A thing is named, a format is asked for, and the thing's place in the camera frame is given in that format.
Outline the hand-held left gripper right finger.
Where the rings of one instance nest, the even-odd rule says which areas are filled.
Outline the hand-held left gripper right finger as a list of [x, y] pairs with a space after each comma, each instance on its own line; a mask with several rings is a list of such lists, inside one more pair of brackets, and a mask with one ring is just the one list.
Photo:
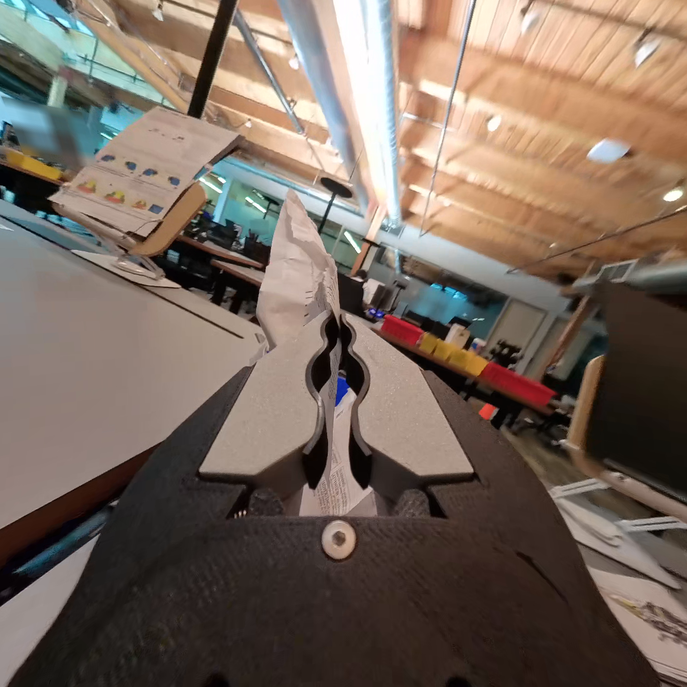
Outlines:
[[350, 470], [377, 493], [455, 484], [475, 471], [425, 371], [360, 319], [342, 315], [350, 412]]

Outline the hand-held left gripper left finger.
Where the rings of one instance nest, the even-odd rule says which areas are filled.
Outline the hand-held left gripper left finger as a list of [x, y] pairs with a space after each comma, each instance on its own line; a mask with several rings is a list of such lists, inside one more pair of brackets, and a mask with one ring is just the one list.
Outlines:
[[249, 371], [199, 476], [266, 488], [296, 515], [329, 515], [339, 322], [321, 313]]

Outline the white printed paper bag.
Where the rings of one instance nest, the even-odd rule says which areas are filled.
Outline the white printed paper bag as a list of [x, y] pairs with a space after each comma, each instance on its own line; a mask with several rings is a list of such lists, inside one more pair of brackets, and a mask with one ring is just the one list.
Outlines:
[[[337, 267], [314, 222], [294, 191], [282, 204], [257, 304], [257, 318], [269, 350], [296, 339], [326, 310], [340, 319]], [[300, 516], [374, 517], [379, 507], [371, 488], [357, 484], [350, 470], [348, 433], [356, 394], [349, 389], [335, 407], [334, 377], [322, 392], [327, 414], [329, 457], [316, 489], [304, 486], [288, 502]]]

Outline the open lego instruction booklet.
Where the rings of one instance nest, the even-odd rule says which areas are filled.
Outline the open lego instruction booklet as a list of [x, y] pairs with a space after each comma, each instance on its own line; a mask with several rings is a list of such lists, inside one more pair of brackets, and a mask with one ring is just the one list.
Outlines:
[[60, 213], [146, 237], [240, 138], [230, 128], [155, 107], [110, 140], [49, 201]]

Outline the row of red yellow bins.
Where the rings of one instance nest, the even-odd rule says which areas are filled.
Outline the row of red yellow bins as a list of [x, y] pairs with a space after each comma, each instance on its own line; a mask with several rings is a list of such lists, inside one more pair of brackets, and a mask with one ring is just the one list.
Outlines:
[[411, 346], [387, 332], [374, 329], [372, 331], [421, 368], [434, 373], [464, 400], [474, 398], [485, 405], [493, 406], [494, 410], [489, 420], [495, 429], [512, 428], [524, 411], [541, 418], [549, 418], [559, 412], [559, 408], [552, 403], [538, 405], [502, 385], [485, 380], [481, 376], [474, 376], [450, 361], [438, 359], [422, 351], [419, 346]]

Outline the long red plastic bin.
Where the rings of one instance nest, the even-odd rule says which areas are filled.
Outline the long red plastic bin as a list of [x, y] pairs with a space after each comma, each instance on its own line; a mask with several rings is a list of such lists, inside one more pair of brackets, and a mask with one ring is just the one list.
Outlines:
[[546, 409], [555, 391], [540, 382], [533, 381], [513, 370], [491, 361], [487, 362], [476, 381], [520, 405], [534, 409]]

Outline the black desk equipment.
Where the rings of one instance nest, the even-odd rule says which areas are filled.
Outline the black desk equipment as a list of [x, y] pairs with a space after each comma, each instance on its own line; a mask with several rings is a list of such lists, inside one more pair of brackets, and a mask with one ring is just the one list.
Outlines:
[[514, 369], [523, 357], [522, 348], [500, 339], [489, 350], [490, 362], [504, 367], [506, 369]]

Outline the long grey-top table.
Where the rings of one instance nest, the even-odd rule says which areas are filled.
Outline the long grey-top table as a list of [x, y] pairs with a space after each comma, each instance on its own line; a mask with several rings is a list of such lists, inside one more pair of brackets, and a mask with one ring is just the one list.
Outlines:
[[245, 304], [257, 300], [264, 278], [261, 262], [213, 242], [201, 243], [188, 236], [177, 238], [172, 250], [178, 253], [180, 267], [198, 263], [209, 269], [207, 291], [212, 304], [220, 306], [228, 298], [229, 312], [238, 315]]

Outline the round black ceiling lamp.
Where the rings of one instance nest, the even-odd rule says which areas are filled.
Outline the round black ceiling lamp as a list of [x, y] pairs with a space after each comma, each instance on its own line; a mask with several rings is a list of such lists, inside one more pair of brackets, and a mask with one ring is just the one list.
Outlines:
[[344, 200], [350, 200], [353, 197], [353, 192], [347, 185], [342, 184], [340, 181], [330, 176], [321, 176], [320, 184], [331, 195], [328, 205], [326, 206], [326, 210], [323, 213], [320, 224], [317, 228], [317, 233], [321, 235], [326, 221], [328, 220], [328, 216], [331, 212], [334, 201], [339, 197]]

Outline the metal ceiling rod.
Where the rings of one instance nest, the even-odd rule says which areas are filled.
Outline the metal ceiling rod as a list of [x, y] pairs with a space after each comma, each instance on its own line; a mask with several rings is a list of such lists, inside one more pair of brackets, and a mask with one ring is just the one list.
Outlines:
[[593, 240], [590, 240], [590, 241], [587, 241], [587, 242], [584, 242], [584, 243], [581, 243], [578, 245], [574, 245], [570, 248], [566, 248], [566, 249], [558, 251], [558, 252], [551, 253], [551, 254], [547, 255], [546, 257], [538, 258], [537, 260], [534, 260], [534, 261], [530, 261], [530, 262], [527, 262], [524, 264], [520, 264], [518, 266], [510, 267], [507, 269], [506, 274], [510, 275], [510, 274], [514, 274], [514, 273], [524, 272], [527, 269], [535, 267], [535, 266], [540, 265], [540, 264], [543, 264], [544, 262], [548, 262], [550, 260], [561, 258], [561, 257], [567, 256], [567, 255], [571, 255], [572, 253], [579, 252], [583, 248], [588, 248], [588, 247], [592, 247], [592, 246], [595, 246], [595, 245], [598, 245], [598, 244], [601, 244], [604, 242], [614, 241], [614, 240], [620, 239], [620, 238], [622, 238], [626, 235], [629, 235], [633, 232], [636, 232], [640, 229], [648, 228], [650, 226], [657, 225], [659, 223], [675, 219], [675, 218], [677, 218], [677, 217], [679, 217], [685, 213], [686, 213], [686, 205], [682, 205], [673, 211], [667, 212], [665, 214], [660, 214], [660, 215], [658, 215], [652, 219], [644, 220], [642, 222], [636, 223], [635, 225], [630, 225], [630, 226], [627, 226], [624, 228], [616, 229], [612, 232], [604, 233], [601, 236], [599, 236]]

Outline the white ceiling sensor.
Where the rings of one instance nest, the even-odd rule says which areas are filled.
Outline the white ceiling sensor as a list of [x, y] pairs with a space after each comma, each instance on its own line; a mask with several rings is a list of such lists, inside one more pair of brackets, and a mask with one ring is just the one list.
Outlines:
[[630, 153], [630, 144], [619, 140], [603, 139], [589, 149], [586, 158], [596, 164], [610, 165], [624, 159]]

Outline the small yellow plastic bin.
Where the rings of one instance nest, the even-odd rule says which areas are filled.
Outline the small yellow plastic bin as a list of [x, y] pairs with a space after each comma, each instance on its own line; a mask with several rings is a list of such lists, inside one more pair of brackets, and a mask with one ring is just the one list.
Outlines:
[[42, 179], [61, 183], [63, 171], [18, 150], [1, 148], [1, 163]]

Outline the black ceiling pole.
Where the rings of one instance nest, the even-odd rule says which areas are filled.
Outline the black ceiling pole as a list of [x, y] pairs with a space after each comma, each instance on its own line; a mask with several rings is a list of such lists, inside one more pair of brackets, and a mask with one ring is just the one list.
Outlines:
[[238, 1], [219, 1], [199, 73], [196, 77], [193, 94], [187, 108], [188, 117], [198, 120], [203, 117], [237, 5]]

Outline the grey duct with vent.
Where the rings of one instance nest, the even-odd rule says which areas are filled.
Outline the grey duct with vent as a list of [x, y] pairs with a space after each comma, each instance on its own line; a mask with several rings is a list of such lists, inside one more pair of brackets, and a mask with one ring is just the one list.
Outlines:
[[598, 284], [624, 284], [647, 293], [674, 296], [686, 294], [686, 259], [648, 262], [644, 259], [604, 264], [571, 285], [561, 287], [562, 297], [589, 295]]

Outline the silver ventilation duct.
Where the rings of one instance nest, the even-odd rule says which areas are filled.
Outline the silver ventilation duct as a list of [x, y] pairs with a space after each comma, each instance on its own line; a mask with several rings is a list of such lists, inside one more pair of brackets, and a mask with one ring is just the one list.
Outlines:
[[368, 195], [358, 170], [358, 155], [344, 101], [335, 83], [330, 51], [326, 46], [323, 23], [318, 18], [316, 1], [279, 1], [279, 9], [291, 34], [297, 57], [318, 101], [334, 147], [339, 152], [362, 214]]

